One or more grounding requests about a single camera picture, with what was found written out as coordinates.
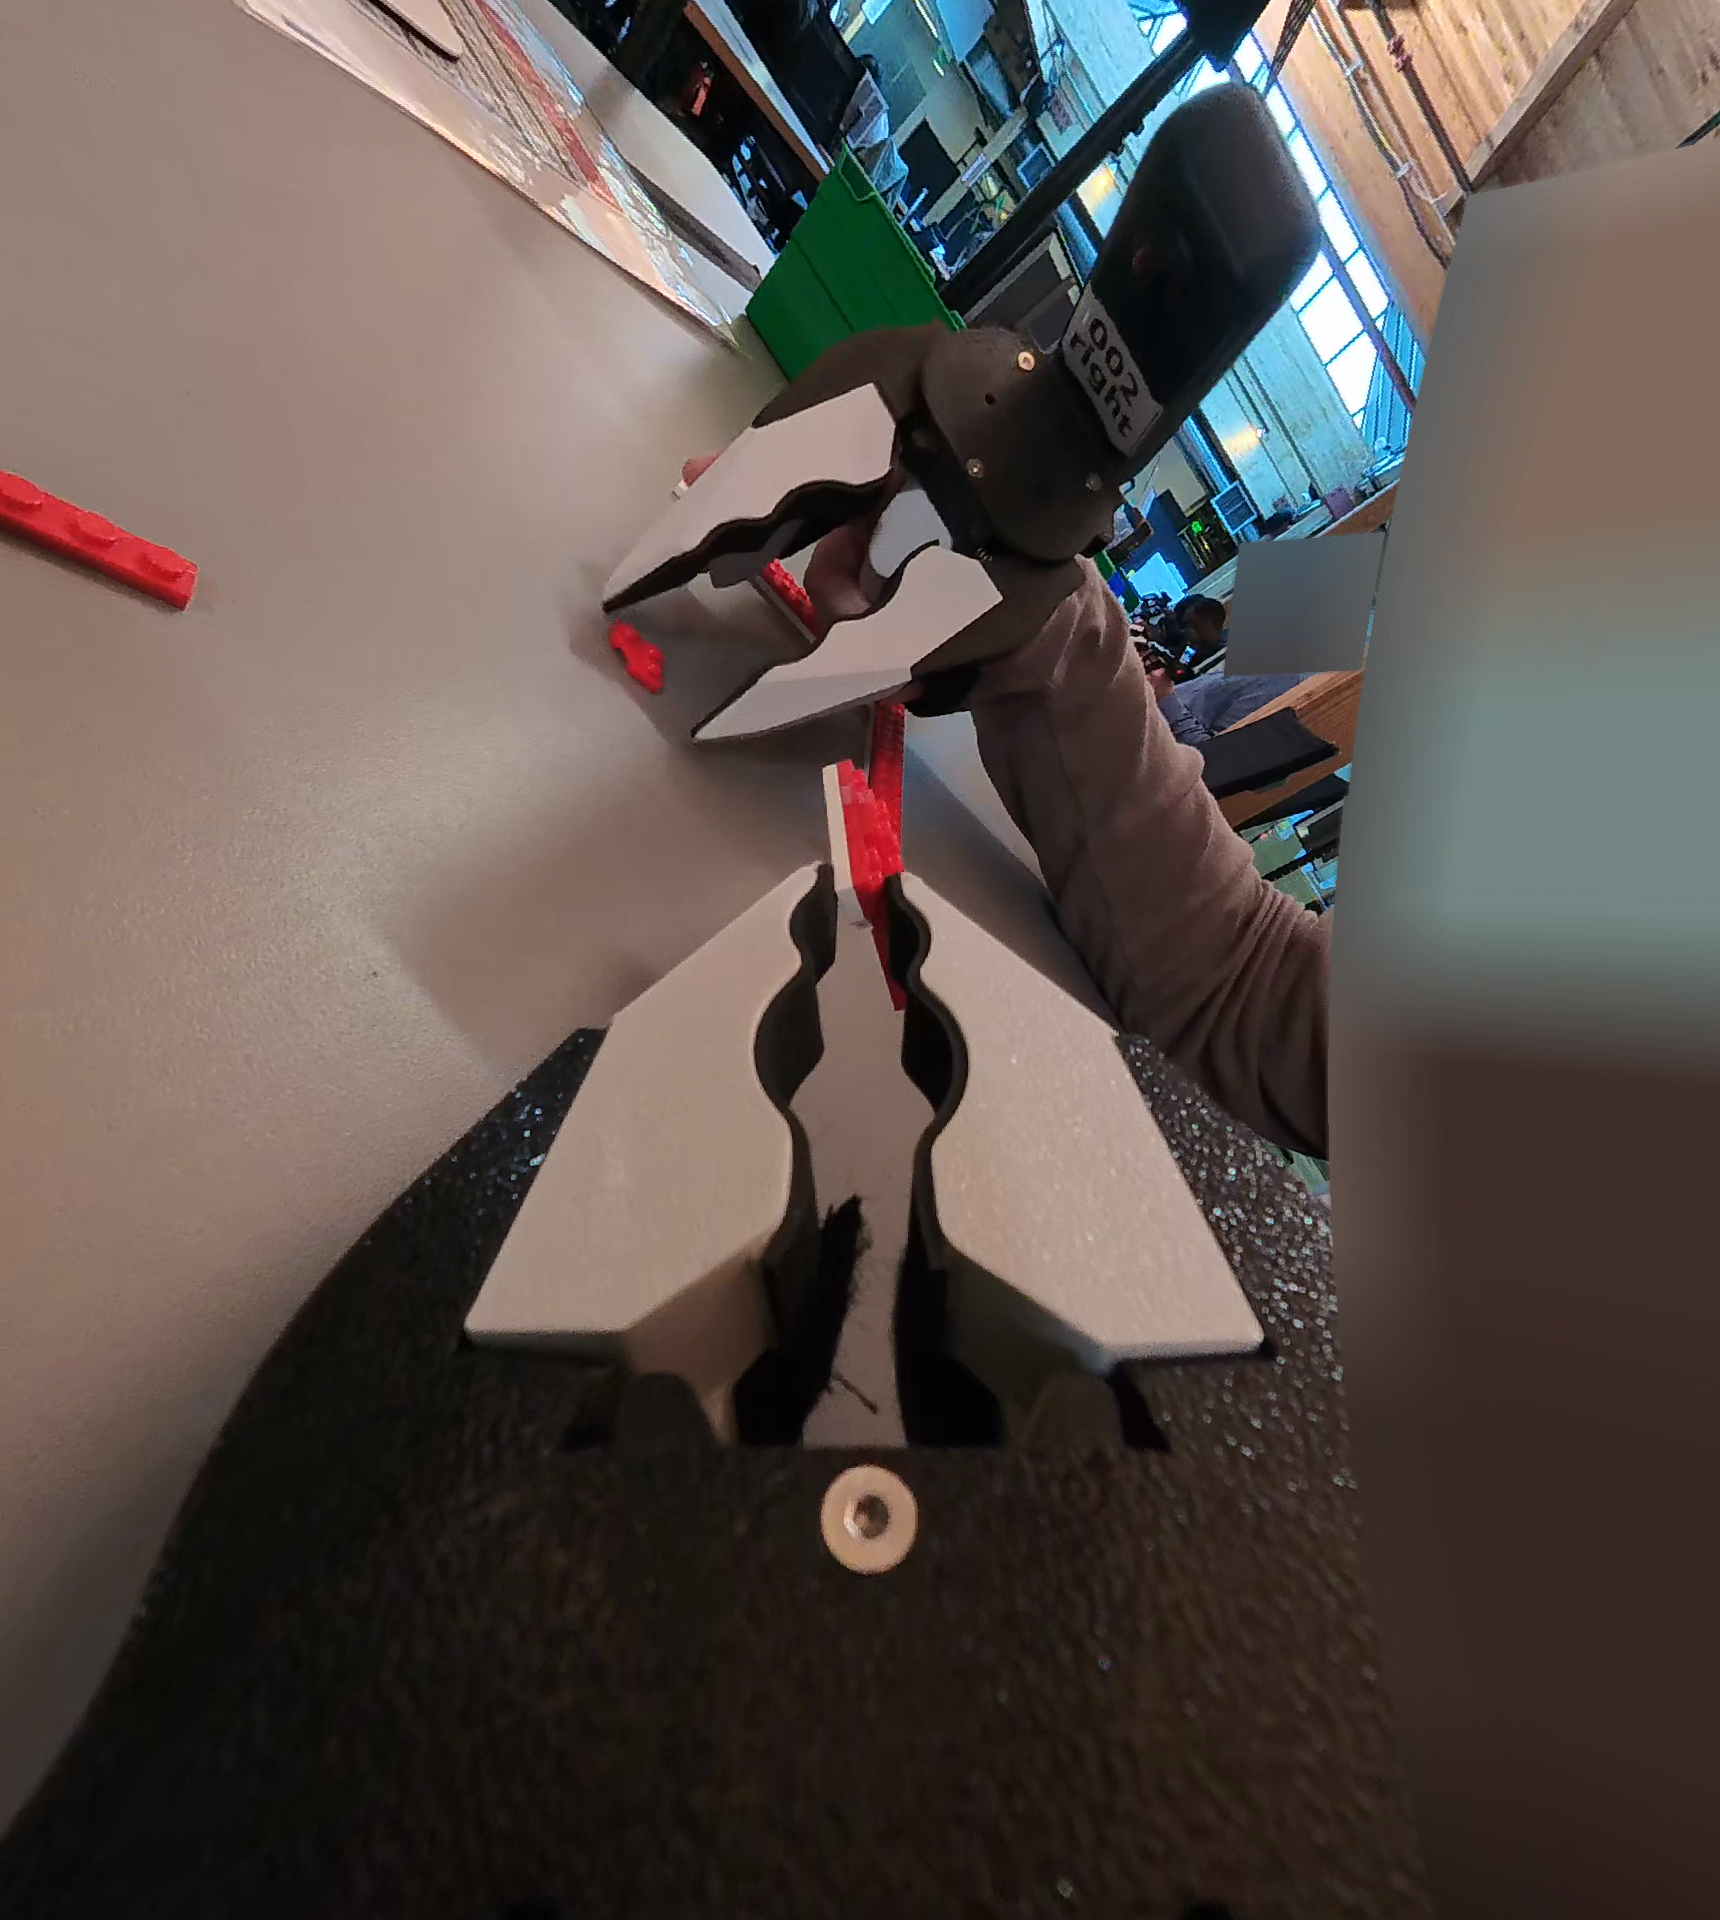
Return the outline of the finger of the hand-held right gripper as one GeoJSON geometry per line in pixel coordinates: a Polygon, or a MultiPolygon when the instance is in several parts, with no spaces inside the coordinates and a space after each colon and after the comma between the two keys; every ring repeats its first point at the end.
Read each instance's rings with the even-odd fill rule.
{"type": "Polygon", "coordinates": [[[873,515],[897,477],[897,413],[875,382],[749,426],[635,540],[600,605],[626,611],[698,578],[753,581],[873,515]]]}
{"type": "Polygon", "coordinates": [[[882,604],[832,623],[812,652],[761,674],[691,738],[705,747],[758,740],[873,705],[912,683],[925,660],[998,605],[983,561],[931,543],[907,559],[882,604]]]}

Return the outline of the long red lego plate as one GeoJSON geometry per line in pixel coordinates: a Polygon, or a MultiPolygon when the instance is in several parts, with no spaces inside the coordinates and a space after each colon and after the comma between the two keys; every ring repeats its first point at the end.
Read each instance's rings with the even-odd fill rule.
{"type": "Polygon", "coordinates": [[[177,611],[193,604],[199,587],[199,566],[189,555],[6,468],[0,468],[0,529],[177,611]]]}

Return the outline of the person's right hand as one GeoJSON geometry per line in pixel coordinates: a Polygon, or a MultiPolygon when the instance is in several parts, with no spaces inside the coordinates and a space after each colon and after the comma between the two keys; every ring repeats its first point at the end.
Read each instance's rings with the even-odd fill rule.
{"type": "Polygon", "coordinates": [[[885,589],[870,561],[873,531],[870,522],[851,522],[832,527],[814,543],[803,589],[812,604],[818,631],[863,618],[880,602],[885,589]]]}

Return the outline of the red and white lego assembly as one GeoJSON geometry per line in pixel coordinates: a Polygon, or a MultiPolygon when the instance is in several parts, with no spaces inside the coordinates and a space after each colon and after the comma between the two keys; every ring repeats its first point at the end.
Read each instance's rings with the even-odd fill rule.
{"type": "Polygon", "coordinates": [[[824,766],[829,853],[841,912],[873,936],[897,1011],[907,1005],[894,971],[886,879],[903,871],[898,816],[853,761],[824,766]]]}

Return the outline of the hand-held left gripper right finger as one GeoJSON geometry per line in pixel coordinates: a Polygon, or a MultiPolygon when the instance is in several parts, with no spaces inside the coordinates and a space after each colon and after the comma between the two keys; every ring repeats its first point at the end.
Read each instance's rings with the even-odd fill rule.
{"type": "Polygon", "coordinates": [[[912,1241],[983,1384],[1244,1357],[1263,1323],[1109,1019],[921,875],[891,879],[912,1241]]]}

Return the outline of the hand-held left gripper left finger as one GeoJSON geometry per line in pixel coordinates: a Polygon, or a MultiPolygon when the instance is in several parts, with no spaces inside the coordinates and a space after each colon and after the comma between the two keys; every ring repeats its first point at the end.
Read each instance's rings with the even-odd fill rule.
{"type": "Polygon", "coordinates": [[[835,874],[804,865],[611,1019],[465,1334],[673,1376],[710,1419],[818,1272],[797,1112],[824,1033],[835,874]]]}

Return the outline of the green plastic bin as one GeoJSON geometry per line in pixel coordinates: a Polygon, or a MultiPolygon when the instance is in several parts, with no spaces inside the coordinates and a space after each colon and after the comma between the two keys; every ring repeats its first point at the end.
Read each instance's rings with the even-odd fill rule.
{"type": "Polygon", "coordinates": [[[844,152],[746,305],[779,371],[794,380],[829,347],[875,328],[963,329],[928,257],[844,152]]]}

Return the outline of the person's right forearm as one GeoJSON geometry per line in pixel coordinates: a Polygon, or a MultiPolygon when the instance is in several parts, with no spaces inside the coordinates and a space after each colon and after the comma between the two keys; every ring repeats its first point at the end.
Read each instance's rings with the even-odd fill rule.
{"type": "Polygon", "coordinates": [[[1265,1140],[1330,1157],[1333,926],[1266,881],[1157,708],[1097,567],[968,714],[1062,931],[1120,1025],[1265,1140]]]}

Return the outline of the white paper sheet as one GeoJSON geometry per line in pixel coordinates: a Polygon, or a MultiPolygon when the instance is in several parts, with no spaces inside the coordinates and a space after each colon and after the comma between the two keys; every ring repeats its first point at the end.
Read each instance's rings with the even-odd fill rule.
{"type": "Polygon", "coordinates": [[[633,279],[730,339],[761,272],[615,143],[516,3],[243,1],[633,279]]]}

